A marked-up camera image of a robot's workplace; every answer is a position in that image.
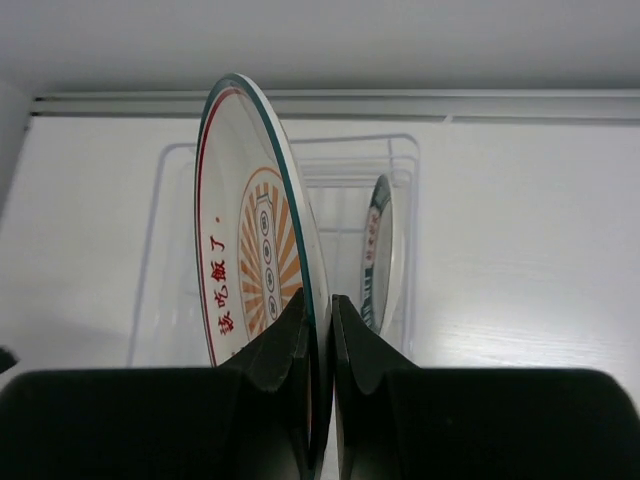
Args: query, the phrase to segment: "red line on plate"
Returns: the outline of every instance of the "red line on plate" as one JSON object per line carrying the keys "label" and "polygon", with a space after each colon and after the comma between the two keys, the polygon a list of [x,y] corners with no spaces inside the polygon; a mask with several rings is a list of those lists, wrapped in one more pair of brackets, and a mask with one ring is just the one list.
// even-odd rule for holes
{"label": "red line on plate", "polygon": [[211,335],[211,324],[209,322],[209,310],[207,308],[207,289],[204,288],[204,285],[205,285],[204,269],[202,268],[203,255],[202,255],[202,241],[201,241],[202,235],[200,233],[200,224],[202,223],[200,220],[200,187],[202,186],[202,170],[204,166],[204,162],[203,162],[204,148],[207,144],[207,137],[209,136],[209,128],[211,127],[211,122],[213,121],[213,117],[215,116],[216,111],[220,107],[220,104],[222,103],[222,101],[233,94],[246,96],[245,93],[238,88],[228,88],[226,90],[223,90],[218,95],[218,98],[216,98],[216,101],[213,104],[213,107],[211,107],[211,110],[207,115],[207,123],[202,133],[202,141],[200,142],[200,152],[199,152],[200,163],[198,164],[198,168],[199,168],[198,170],[198,203],[196,204],[196,215],[198,217],[198,246],[200,251],[200,258],[198,259],[198,267],[199,267],[199,273],[200,273],[200,285],[202,286],[200,294],[203,296],[203,300],[204,300],[202,302],[202,305],[204,308],[204,325],[207,331],[207,340],[209,341],[209,354],[211,356],[211,362],[213,363],[214,366],[216,366],[218,363],[216,362],[216,354],[213,349],[213,337]]}

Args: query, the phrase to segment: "dish rack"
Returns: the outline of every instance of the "dish rack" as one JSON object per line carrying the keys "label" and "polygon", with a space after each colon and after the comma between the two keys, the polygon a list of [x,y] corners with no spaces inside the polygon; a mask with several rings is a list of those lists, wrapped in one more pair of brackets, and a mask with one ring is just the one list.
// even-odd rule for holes
{"label": "dish rack", "polygon": [[[379,175],[405,189],[405,268],[388,336],[411,357],[415,322],[418,143],[406,134],[291,141],[320,234],[329,288],[361,305],[364,227]],[[134,308],[129,366],[210,365],[196,273],[193,228],[194,143],[160,154]]]}

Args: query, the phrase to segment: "small plate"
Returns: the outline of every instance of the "small plate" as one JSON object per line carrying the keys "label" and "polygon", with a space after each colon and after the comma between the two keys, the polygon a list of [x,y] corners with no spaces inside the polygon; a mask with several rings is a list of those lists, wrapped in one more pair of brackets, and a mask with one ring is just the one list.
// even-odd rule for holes
{"label": "small plate", "polygon": [[195,182],[198,277],[211,363],[225,362],[260,335],[302,286],[317,346],[309,437],[321,460],[319,435],[326,433],[317,425],[328,424],[330,410],[322,400],[330,392],[330,305],[320,239],[282,125],[245,76],[226,75],[209,94]]}
{"label": "small plate", "polygon": [[367,326],[385,337],[404,272],[404,215],[400,192],[380,175],[371,195],[362,253],[362,308]]}

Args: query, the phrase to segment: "white wooden surface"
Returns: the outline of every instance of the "white wooden surface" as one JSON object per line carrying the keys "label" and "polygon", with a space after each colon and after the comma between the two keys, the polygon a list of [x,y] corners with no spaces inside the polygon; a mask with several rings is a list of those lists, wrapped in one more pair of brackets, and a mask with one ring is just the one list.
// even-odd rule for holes
{"label": "white wooden surface", "polygon": [[[34,121],[0,225],[14,373],[124,365],[158,155],[197,124]],[[417,363],[593,367],[640,401],[639,127],[285,127],[420,141]]]}

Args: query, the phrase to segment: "white wall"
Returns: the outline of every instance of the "white wall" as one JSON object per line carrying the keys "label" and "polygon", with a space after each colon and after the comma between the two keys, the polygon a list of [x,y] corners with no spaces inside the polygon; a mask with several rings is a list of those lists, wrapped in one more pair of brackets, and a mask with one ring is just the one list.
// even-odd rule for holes
{"label": "white wall", "polygon": [[29,121],[31,99],[0,80],[0,217]]}
{"label": "white wall", "polygon": [[20,358],[0,389],[24,370],[125,364],[158,156],[197,126],[34,119],[0,223],[0,345]]}
{"label": "white wall", "polygon": [[34,90],[637,88],[637,0],[0,2],[0,75]]}

